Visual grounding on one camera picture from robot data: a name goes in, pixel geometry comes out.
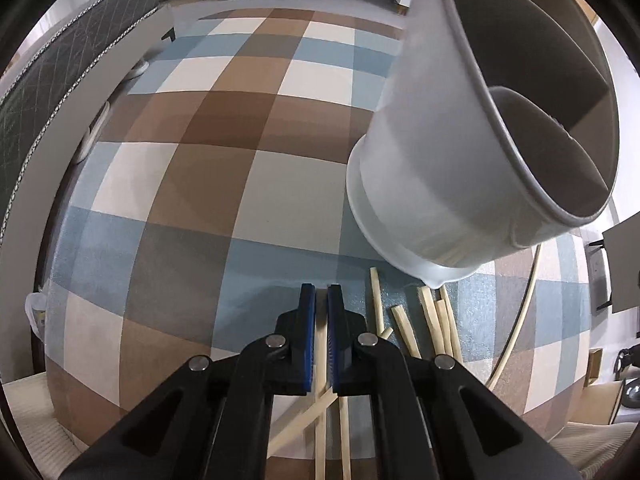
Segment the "bamboo chopstick on rug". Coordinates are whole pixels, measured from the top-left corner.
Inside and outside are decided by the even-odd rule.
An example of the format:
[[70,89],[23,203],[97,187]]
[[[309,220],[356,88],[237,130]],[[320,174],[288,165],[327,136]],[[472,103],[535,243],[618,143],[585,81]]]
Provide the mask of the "bamboo chopstick on rug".
[[450,298],[445,285],[438,289],[438,299],[436,309],[440,324],[440,330],[444,337],[445,350],[448,356],[452,356],[458,362],[462,362],[461,344],[457,329],[454,311],[451,307]]
[[418,288],[418,294],[420,303],[422,306],[424,318],[431,335],[431,342],[434,348],[435,354],[445,354],[446,347],[444,336],[442,336],[442,329],[440,328],[439,318],[436,311],[434,299],[431,293],[431,289],[427,286]]
[[422,356],[418,342],[416,341],[416,335],[414,334],[414,330],[405,308],[401,304],[396,304],[396,306],[391,307],[390,310],[392,310],[392,315],[398,326],[400,336],[410,356],[421,359]]
[[373,302],[375,328],[378,336],[381,336],[385,330],[381,283],[380,283],[380,278],[378,277],[378,269],[375,266],[370,267],[369,273],[370,273],[370,284],[371,284],[371,295],[372,295],[372,302]]
[[329,386],[329,350],[328,350],[328,329],[317,330],[316,343],[316,365],[314,366],[314,376],[316,376],[317,393],[319,396],[308,408],[295,415],[282,429],[278,430],[273,437],[269,438],[267,456],[271,457],[285,445],[292,442],[305,428],[312,425],[326,414],[331,405],[338,405],[339,396],[333,392]]
[[352,463],[350,462],[350,431],[348,400],[344,396],[338,398],[338,414],[340,414],[340,442],[342,479],[352,478]]

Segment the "long curved bamboo chopstick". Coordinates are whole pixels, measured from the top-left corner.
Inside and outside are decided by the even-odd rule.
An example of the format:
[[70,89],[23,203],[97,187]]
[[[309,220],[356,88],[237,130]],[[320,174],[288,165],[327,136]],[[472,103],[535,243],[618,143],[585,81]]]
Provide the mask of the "long curved bamboo chopstick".
[[535,286],[537,283],[537,272],[538,272],[538,263],[540,258],[542,245],[538,244],[535,247],[534,258],[532,267],[530,268],[529,278],[527,281],[526,289],[524,292],[523,300],[521,302],[520,310],[518,310],[518,315],[515,318],[515,321],[512,326],[512,330],[510,331],[509,337],[506,340],[506,344],[500,354],[500,358],[497,361],[494,369],[491,372],[491,375],[486,382],[486,387],[492,391],[496,388],[498,381],[506,368],[506,364],[510,360],[512,356],[513,350],[515,348],[516,343],[518,342],[518,337],[522,331],[524,323],[526,321],[526,316],[528,315],[528,310],[530,303],[532,302]]

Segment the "plastic bag on floor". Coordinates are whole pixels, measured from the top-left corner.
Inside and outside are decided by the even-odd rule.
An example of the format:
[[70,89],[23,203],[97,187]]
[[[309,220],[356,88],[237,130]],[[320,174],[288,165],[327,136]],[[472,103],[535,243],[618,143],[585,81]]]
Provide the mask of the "plastic bag on floor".
[[43,292],[31,292],[25,299],[25,314],[29,326],[34,335],[40,340],[44,339],[44,326],[46,325],[47,295]]

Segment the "checkered plaid rug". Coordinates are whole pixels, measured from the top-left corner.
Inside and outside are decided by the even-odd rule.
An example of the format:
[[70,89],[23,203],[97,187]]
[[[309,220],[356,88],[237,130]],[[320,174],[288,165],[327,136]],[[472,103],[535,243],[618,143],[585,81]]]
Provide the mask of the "checkered plaid rug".
[[196,21],[115,100],[62,203],[44,335],[55,416],[86,446],[190,356],[231,356],[305,283],[370,315],[406,309],[431,349],[419,281],[363,238],[346,162],[369,127],[399,28],[322,11]]

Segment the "grey folding chair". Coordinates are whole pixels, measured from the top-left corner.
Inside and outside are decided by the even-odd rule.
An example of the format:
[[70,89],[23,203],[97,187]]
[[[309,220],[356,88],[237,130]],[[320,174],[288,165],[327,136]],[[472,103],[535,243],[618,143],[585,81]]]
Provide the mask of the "grey folding chair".
[[612,307],[613,312],[625,311],[639,305],[639,214],[606,230],[600,240],[587,244],[595,254],[606,253],[610,272],[611,292],[604,304],[596,307],[602,311]]

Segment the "white utensil holder cup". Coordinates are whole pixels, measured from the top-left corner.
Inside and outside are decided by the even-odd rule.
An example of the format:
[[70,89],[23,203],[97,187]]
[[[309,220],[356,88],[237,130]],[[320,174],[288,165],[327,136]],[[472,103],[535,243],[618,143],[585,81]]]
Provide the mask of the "white utensil holder cup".
[[576,0],[412,0],[347,195],[370,245],[435,288],[596,220],[619,149]]

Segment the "grey quilted bed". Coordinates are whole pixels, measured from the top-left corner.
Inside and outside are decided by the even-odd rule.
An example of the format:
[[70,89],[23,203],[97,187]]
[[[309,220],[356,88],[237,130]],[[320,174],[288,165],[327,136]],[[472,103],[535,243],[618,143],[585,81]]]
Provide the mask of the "grey quilted bed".
[[160,0],[90,0],[1,79],[1,377],[32,372],[24,311],[67,167],[126,75],[174,27]]

